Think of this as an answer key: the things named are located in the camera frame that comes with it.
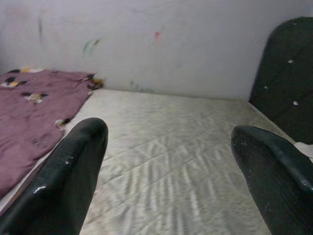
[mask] white quilted mattress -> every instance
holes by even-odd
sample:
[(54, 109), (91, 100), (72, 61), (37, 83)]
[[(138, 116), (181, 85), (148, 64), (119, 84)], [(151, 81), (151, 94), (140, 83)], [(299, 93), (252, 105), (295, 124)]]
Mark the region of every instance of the white quilted mattress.
[(286, 136), (247, 102), (98, 90), (109, 144), (81, 235), (269, 235), (230, 150), (234, 126)]

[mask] wall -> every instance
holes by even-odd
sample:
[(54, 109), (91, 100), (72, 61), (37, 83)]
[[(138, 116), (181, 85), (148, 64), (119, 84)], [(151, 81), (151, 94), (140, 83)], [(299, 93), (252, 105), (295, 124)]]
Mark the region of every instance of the wall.
[(111, 89), (247, 99), (268, 35), (310, 1), (0, 0), (0, 72), (83, 70)]

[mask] purple cloth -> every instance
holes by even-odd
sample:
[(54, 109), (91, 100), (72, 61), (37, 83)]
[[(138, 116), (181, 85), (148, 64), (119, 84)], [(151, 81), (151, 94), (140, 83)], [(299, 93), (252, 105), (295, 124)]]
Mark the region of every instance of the purple cloth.
[(90, 95), (82, 72), (10, 72), (0, 78), (0, 199), (60, 141)]

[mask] white wall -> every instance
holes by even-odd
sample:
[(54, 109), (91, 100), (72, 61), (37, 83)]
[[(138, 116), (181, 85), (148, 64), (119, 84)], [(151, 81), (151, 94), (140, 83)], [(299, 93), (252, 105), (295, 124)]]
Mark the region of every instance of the white wall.
[(247, 99), (268, 35), (310, 2), (0, 0), (0, 72), (83, 70), (112, 89)]

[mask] headboard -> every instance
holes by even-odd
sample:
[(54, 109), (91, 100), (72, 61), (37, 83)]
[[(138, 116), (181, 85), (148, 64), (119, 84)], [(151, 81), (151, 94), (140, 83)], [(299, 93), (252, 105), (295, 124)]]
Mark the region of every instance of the headboard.
[(270, 35), (250, 103), (296, 142), (313, 144), (313, 17)]

